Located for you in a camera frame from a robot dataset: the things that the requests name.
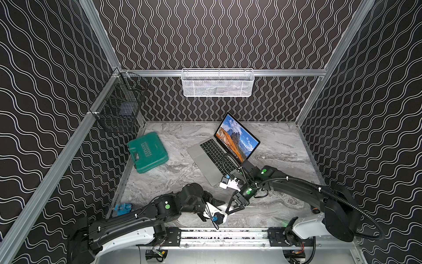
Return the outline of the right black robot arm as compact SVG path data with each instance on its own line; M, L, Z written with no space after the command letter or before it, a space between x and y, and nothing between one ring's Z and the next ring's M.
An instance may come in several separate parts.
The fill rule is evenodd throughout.
M261 169L243 166L241 171L251 182L232 194L227 214L244 210L261 189L288 194L318 210L313 217L296 217L289 222L285 237L290 244L296 239L323 235L331 235L343 242L352 242L355 237L369 240L385 238L380 223L364 212L345 188L318 185L270 166Z

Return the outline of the silver laptop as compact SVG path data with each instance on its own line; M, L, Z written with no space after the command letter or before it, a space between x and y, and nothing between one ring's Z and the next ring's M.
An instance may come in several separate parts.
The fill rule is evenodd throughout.
M249 159L259 145L260 140L228 112L212 137L189 147L187 152L215 187Z

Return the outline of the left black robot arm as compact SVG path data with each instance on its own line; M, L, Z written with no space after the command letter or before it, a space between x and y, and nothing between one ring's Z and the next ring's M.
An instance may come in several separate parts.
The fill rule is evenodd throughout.
M202 215L206 208L224 204L201 185L191 183L179 192L156 196L146 206L121 216L98 221L80 218L69 228L67 263L90 264L107 242L142 228L152 227L159 232L153 241L162 241L166 237L164 224L177 220L183 212Z

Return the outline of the white wireless mouse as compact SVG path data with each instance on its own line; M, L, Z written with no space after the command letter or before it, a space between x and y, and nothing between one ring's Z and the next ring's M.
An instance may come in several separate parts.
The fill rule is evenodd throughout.
M224 224L227 220L227 213L221 211L209 202L206 202L202 216L205 219L210 219L213 223L217 225Z

